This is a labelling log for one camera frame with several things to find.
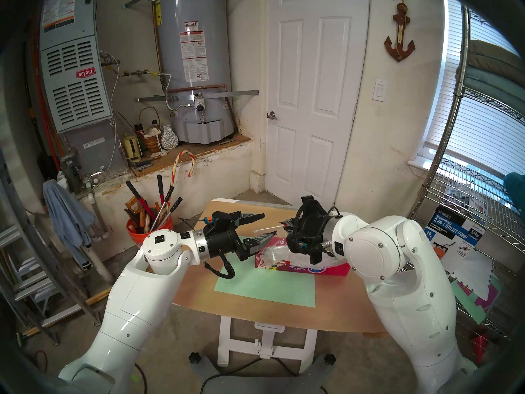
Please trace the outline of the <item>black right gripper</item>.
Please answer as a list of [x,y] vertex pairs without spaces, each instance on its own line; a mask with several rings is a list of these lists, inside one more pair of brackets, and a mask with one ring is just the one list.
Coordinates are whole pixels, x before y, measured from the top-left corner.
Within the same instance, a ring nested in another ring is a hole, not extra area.
[[282,221],[287,233],[287,246],[292,253],[308,255],[311,265],[322,261],[322,254],[331,246],[331,236],[324,237],[324,230],[331,219],[341,218],[339,209],[332,206],[324,210],[313,196],[302,196],[302,205],[294,218]]

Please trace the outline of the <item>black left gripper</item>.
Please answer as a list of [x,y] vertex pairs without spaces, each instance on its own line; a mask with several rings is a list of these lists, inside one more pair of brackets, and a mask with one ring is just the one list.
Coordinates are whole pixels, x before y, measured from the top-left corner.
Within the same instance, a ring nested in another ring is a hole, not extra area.
[[206,239],[209,257],[220,253],[236,253],[240,261],[256,255],[269,244],[277,231],[264,233],[242,242],[236,233],[239,226],[251,224],[265,218],[265,214],[242,213],[240,211],[225,213],[216,211],[210,217],[204,218],[206,223],[203,233]]

